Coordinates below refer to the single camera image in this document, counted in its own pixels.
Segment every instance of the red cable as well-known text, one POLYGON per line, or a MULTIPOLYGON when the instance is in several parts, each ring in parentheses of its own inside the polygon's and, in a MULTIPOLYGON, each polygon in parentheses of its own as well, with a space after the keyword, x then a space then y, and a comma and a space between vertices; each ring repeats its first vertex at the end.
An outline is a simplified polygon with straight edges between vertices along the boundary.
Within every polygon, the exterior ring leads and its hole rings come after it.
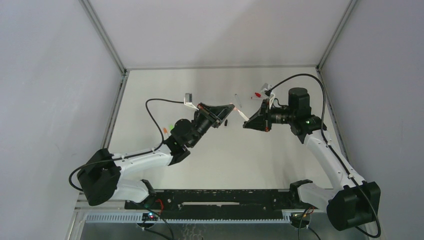
POLYGON ((162 202, 162 200, 160 200, 160 199, 156 199, 156 201, 155 201, 156 203, 160 203, 160 213, 159 214, 162 214, 162 211, 164 210, 164 203, 162 202))
POLYGON ((312 214, 313 212, 314 212, 314 210, 315 210, 315 207, 313 206, 313 207, 310 207, 307 211, 308 211, 308 213, 306 213, 306 215, 310 215, 310 214, 312 214))

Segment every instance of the metal frame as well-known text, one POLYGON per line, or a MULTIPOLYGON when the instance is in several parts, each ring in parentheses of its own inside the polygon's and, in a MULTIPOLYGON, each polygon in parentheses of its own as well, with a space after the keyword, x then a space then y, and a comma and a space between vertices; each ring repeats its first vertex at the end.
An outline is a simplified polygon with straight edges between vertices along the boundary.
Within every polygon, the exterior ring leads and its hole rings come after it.
POLYGON ((79 2, 81 3, 82 8, 84 8, 85 12, 87 13, 88 18, 90 18, 91 22, 93 23, 93 27, 100 36, 102 42, 104 43, 104 46, 107 48, 116 66, 119 68, 122 74, 125 74, 126 69, 124 67, 124 64, 122 63, 121 58, 119 57, 114 45, 112 44, 111 39, 106 33, 106 30, 103 27, 102 22, 100 21, 99 16, 94 10, 90 0, 79 0, 79 2))
POLYGON ((330 52, 332 51, 334 45, 337 42, 337 39, 339 38, 340 34, 342 33, 343 29, 345 28, 346 23, 349 20, 349 17, 351 16, 352 12, 355 9, 355 6, 359 0, 350 0, 349 5, 347 6, 346 10, 344 11, 343 17, 341 18, 340 22, 337 25, 337 28, 335 29, 335 32, 333 33, 330 42, 328 43, 327 47, 325 48, 324 54, 322 55, 321 59, 319 60, 318 65, 316 68, 318 70, 321 70, 324 66, 324 64, 327 61, 327 58, 329 57, 330 52))
POLYGON ((114 131, 115 123, 117 121, 118 112, 121 106, 122 97, 124 96, 125 87, 127 86, 128 76, 130 75, 130 72, 127 71, 122 75, 121 83, 119 85, 116 99, 112 108, 112 112, 110 114, 109 121, 107 123, 106 130, 104 132, 103 141, 101 142, 102 148, 109 147, 109 144, 111 143, 112 133, 114 131))
POLYGON ((71 223, 66 233, 66 240, 79 240, 81 238, 87 215, 87 212, 73 213, 71 223))
POLYGON ((239 65, 239 66, 177 66, 177 67, 134 67, 132 70, 180 70, 180 69, 259 69, 259 68, 315 68, 314 64, 307 65, 239 65))
POLYGON ((345 143, 343 142, 342 134, 340 132, 339 125, 337 123, 336 114, 333 111, 332 101, 331 101, 331 98, 330 98, 328 91, 327 91, 326 82, 324 81, 323 76, 321 75, 321 70, 319 70, 318 67, 316 68, 316 74, 318 75, 318 79, 321 80, 321 83, 324 85, 324 92, 325 92, 325 96, 326 96, 325 102, 326 102, 326 105, 327 105, 328 113, 330 114, 332 125, 334 127, 335 136, 337 138, 338 145, 340 146, 341 153, 346 158, 346 160, 349 162, 348 152, 347 152, 345 143))

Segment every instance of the black cable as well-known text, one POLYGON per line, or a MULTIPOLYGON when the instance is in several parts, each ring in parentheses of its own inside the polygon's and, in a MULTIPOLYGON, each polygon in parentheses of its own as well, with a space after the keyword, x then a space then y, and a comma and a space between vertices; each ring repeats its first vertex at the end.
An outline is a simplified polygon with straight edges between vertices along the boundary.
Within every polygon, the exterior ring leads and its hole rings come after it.
POLYGON ((368 232, 359 228, 358 226, 356 226, 355 228, 358 229, 361 233, 367 235, 370 238, 373 238, 373 239, 379 238, 380 235, 382 234, 382 227, 380 226, 380 220, 379 220, 379 217, 377 216, 377 212, 374 209, 373 205, 371 204, 370 199, 367 197, 367 195, 365 195, 365 192, 362 190, 362 188, 359 187, 359 184, 357 183, 357 181, 354 178, 351 178, 351 180, 356 185, 356 187, 360 190, 362 195, 365 197, 365 200, 368 202, 369 206, 371 207, 372 214, 374 214, 374 216, 375 216, 375 223, 377 224, 377 234, 371 235, 368 232))
POLYGON ((146 231, 146 232, 152 233, 152 234, 159 235, 159 236, 163 237, 164 239, 167 239, 167 240, 173 240, 172 238, 170 238, 170 237, 168 237, 168 236, 166 236, 165 234, 162 234, 162 233, 160 233, 160 232, 153 231, 153 230, 150 230, 150 229, 148 229, 148 228, 144 228, 143 230, 144 230, 144 231, 146 231))
POLYGON ((274 98, 274 101, 277 100, 277 105, 282 107, 283 105, 280 104, 280 101, 278 100, 278 98, 274 98))
POLYGON ((299 229, 297 230, 297 238, 298 238, 298 240, 301 240, 302 220, 304 219, 304 216, 305 216, 306 212, 308 211, 308 209, 309 209, 309 207, 306 208, 305 211, 303 211, 302 217, 300 218, 299 229))
MULTIPOLYGON (((159 127, 158 123, 156 122, 155 118, 153 117, 152 113, 151 113, 151 112, 150 112, 150 110, 149 110, 149 107, 148 107, 147 103, 148 103, 148 102, 150 102, 150 101, 164 101, 164 102, 175 103, 175 104, 183 104, 184 102, 183 102, 183 101, 173 101, 173 100, 167 100, 167 99, 163 99, 163 98, 151 98, 151 99, 148 99, 148 100, 145 102, 145 107, 146 107, 147 113, 148 113, 148 115, 150 116, 150 118, 153 120, 153 122, 154 122, 154 124, 156 125, 157 129, 159 130, 160 136, 161 136, 161 138, 162 138, 162 141, 160 142, 159 146, 157 146, 157 147, 154 149, 154 151, 156 151, 156 150, 158 150, 158 149, 162 146, 162 144, 163 144, 163 143, 164 143, 164 141, 165 141, 165 138, 164 138, 164 134, 162 133, 161 128, 159 127)), ((76 189, 76 190, 78 190, 78 191, 80 191, 80 192, 83 192, 83 189, 82 189, 82 188, 77 187, 77 186, 76 186, 76 185, 72 182, 72 177, 73 177, 73 176, 74 176, 74 174, 75 174, 76 172, 78 172, 79 170, 81 170, 81 169, 83 169, 83 168, 86 168, 86 167, 88 167, 88 166, 91 166, 91 165, 93 165, 93 164, 101 164, 101 163, 107 163, 107 162, 120 161, 120 160, 123 160, 123 159, 129 159, 129 158, 138 157, 138 156, 142 156, 142 155, 150 154, 150 153, 153 153, 153 150, 149 150, 149 151, 145 151, 145 152, 141 152, 141 153, 137 153, 137 154, 133 154, 133 155, 125 156, 124 158, 108 159, 108 160, 101 160, 101 161, 97 161, 97 162, 86 163, 86 164, 84 164, 84 165, 81 165, 81 166, 77 167, 75 170, 73 170, 73 171, 70 173, 69 178, 68 178, 69 185, 70 185, 71 187, 73 187, 74 189, 76 189)))
POLYGON ((159 214, 159 213, 157 213, 157 212, 155 212, 155 211, 152 211, 151 209, 149 209, 149 208, 147 208, 147 207, 145 207, 145 206, 143 206, 143 204, 141 204, 140 205, 144 210, 147 210, 147 211, 149 211, 149 212, 151 212, 151 213, 154 213, 156 216, 158 216, 165 224, 166 224, 166 226, 169 228, 169 231, 171 232, 171 236, 172 236, 172 240, 173 239, 175 239, 174 238, 174 231, 172 230, 172 228, 171 228, 171 226, 169 225, 169 223, 164 219, 164 218, 162 218, 161 217, 161 215, 159 214))
POLYGON ((164 134, 162 133, 161 127, 156 122, 155 118, 153 117, 153 115, 150 112, 149 107, 147 105, 147 103, 149 103, 150 101, 164 101, 164 102, 174 103, 174 104, 184 104, 183 101, 173 101, 173 100, 168 100, 168 99, 163 99, 163 98, 151 98, 151 99, 147 100, 145 102, 145 107, 146 107, 147 113, 150 116, 150 118, 153 120, 153 122, 156 125, 157 129, 159 130, 160 137, 162 138, 162 141, 160 142, 159 146, 157 146, 154 150, 150 150, 150 151, 146 151, 146 152, 142 152, 142 153, 137 153, 137 154, 133 154, 133 155, 130 155, 130 156, 125 156, 125 158, 127 158, 127 159, 133 158, 133 157, 138 157, 138 156, 141 156, 141 155, 144 155, 144 154, 153 153, 154 151, 157 151, 158 149, 160 149, 162 147, 162 145, 164 144, 165 137, 164 137, 164 134))
MULTIPOLYGON (((290 79, 293 79, 295 77, 299 77, 299 76, 307 76, 307 77, 311 77, 313 79, 315 79, 319 86, 321 87, 321 91, 322 91, 322 112, 321 112, 321 135, 322 138, 324 139, 325 144, 327 145, 327 147, 331 150, 331 152, 335 155, 335 157, 337 158, 337 160, 340 162, 341 166, 344 168, 344 170, 346 171, 347 175, 350 176, 351 172, 349 171, 349 169, 346 167, 345 163, 342 161, 342 159, 339 157, 339 155, 336 153, 336 151, 333 149, 333 147, 331 145, 329 145, 329 142, 327 141, 326 136, 324 135, 324 113, 326 111, 326 91, 324 90, 324 85, 323 83, 314 75, 308 74, 308 73, 300 73, 300 74, 296 74, 293 76, 290 76, 284 80, 282 80, 281 82, 277 83, 277 85, 275 85, 274 87, 272 87, 270 90, 268 90, 268 94, 269 95, 272 90, 274 90, 276 87, 280 86, 281 84, 287 82, 290 79)), ((379 217, 377 216, 377 212, 374 209, 373 205, 371 204, 370 199, 367 197, 367 195, 364 193, 364 191, 360 188, 359 184, 356 182, 356 180, 352 177, 349 178, 353 181, 353 183, 356 185, 356 187, 360 190, 360 192, 362 193, 362 195, 365 197, 366 201, 368 202, 369 206, 371 207, 372 213, 374 214, 375 217, 375 223, 377 224, 377 234, 376 235, 371 235, 368 232, 360 229, 358 226, 356 226, 355 228, 358 229, 361 233, 367 235, 370 238, 378 238, 381 235, 381 226, 380 226, 380 221, 379 221, 379 217)))
POLYGON ((316 231, 314 231, 310 226, 308 226, 307 229, 309 229, 311 232, 313 232, 313 234, 315 234, 315 236, 318 238, 318 240, 321 240, 320 236, 318 236, 318 233, 316 231))

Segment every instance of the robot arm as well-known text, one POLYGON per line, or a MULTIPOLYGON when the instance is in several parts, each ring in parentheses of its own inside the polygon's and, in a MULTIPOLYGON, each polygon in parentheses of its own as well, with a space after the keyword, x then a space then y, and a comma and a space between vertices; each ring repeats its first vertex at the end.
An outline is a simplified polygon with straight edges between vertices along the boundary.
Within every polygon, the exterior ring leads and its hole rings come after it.
POLYGON ((210 127, 218 128, 232 112, 234 105, 195 107, 194 118, 180 119, 170 131, 171 136, 159 148, 131 153, 109 153, 98 150, 78 174, 77 178, 90 206, 108 200, 130 200, 136 203, 155 196, 149 181, 130 180, 128 176, 146 169, 170 166, 184 160, 210 127))
POLYGON ((327 127, 318 116, 311 114, 308 91, 300 87, 290 89, 288 105, 281 107, 274 107, 273 99, 272 94, 264 99, 260 109, 244 122, 243 127, 269 132, 273 124, 289 124, 291 132, 318 160, 333 187, 324 189, 308 179, 294 182, 290 184, 290 192, 295 202, 308 203, 323 210, 339 231, 375 221, 361 190, 377 212, 380 188, 375 182, 366 182, 332 147, 327 127))

